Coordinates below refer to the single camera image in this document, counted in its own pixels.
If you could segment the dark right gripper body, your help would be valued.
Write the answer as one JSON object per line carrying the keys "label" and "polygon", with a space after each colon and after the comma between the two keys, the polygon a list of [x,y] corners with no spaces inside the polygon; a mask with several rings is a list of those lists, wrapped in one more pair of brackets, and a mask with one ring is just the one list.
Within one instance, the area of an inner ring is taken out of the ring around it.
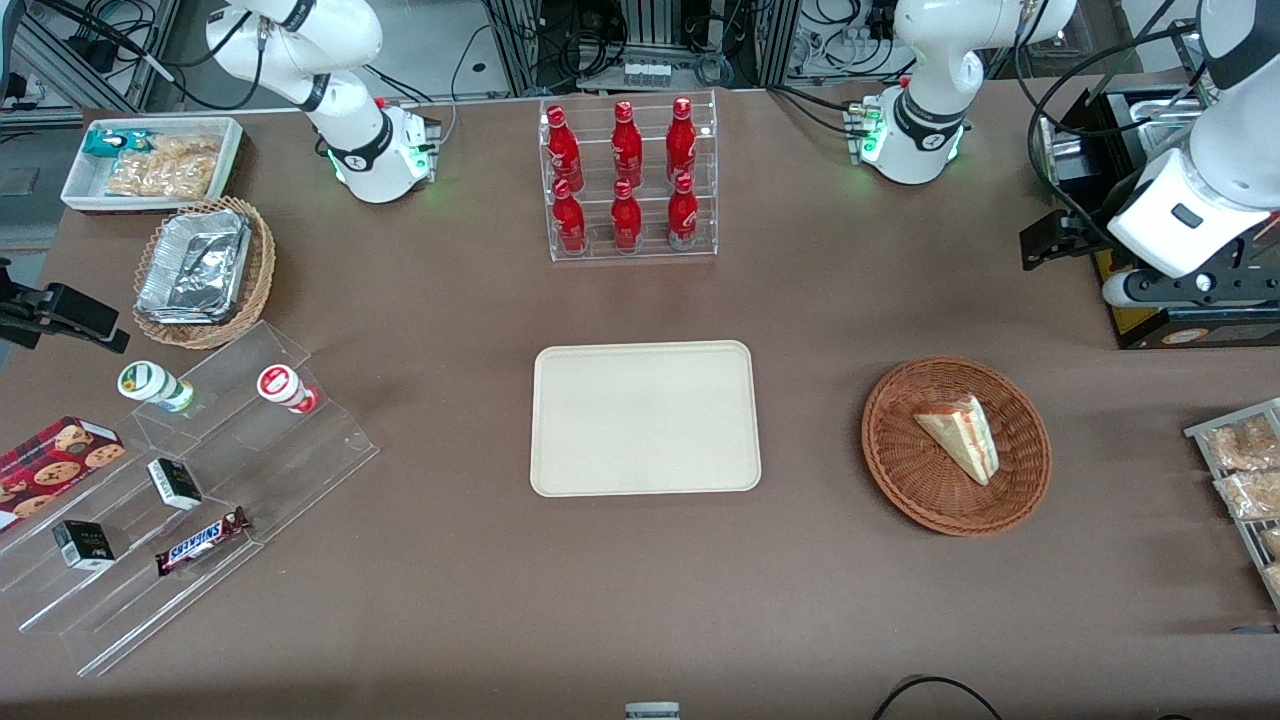
{"label": "dark right gripper body", "polygon": [[36,348],[42,332],[35,309],[40,292],[10,278],[9,258],[1,259],[1,340],[22,348]]}

